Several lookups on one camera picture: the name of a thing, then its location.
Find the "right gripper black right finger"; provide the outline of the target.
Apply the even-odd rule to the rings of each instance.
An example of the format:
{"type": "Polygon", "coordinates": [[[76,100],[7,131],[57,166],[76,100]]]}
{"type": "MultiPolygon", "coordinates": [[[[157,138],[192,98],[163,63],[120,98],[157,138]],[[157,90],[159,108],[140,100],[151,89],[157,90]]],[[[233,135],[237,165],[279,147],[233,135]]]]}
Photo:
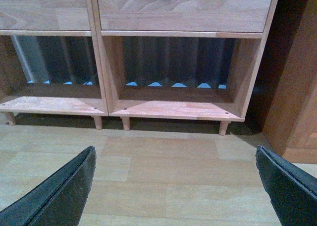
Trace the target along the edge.
{"type": "Polygon", "coordinates": [[[317,224],[317,179],[264,146],[256,166],[265,191],[283,226],[317,224]]]}

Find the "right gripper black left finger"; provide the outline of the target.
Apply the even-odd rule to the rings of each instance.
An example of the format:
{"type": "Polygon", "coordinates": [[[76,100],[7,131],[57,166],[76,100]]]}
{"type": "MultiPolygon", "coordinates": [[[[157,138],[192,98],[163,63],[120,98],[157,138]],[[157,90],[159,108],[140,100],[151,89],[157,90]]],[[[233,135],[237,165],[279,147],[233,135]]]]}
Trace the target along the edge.
{"type": "Polygon", "coordinates": [[[96,150],[89,146],[0,213],[2,226],[76,226],[90,193],[96,150]]]}

